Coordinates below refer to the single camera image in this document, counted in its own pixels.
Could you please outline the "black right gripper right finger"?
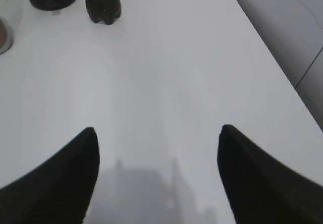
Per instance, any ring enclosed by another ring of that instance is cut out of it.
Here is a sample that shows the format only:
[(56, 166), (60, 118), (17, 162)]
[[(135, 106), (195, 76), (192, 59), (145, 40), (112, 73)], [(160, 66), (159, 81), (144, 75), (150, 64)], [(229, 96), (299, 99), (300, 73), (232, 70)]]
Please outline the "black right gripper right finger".
[(322, 186), (223, 125), (217, 164), (236, 223), (322, 223)]

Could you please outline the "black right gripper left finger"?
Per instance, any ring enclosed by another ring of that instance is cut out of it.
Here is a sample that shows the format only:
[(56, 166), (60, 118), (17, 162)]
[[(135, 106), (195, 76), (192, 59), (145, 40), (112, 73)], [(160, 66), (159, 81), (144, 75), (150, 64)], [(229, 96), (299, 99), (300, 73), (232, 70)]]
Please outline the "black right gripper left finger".
[(98, 172), (98, 138), (88, 127), (33, 171), (1, 188), (1, 223), (83, 223)]

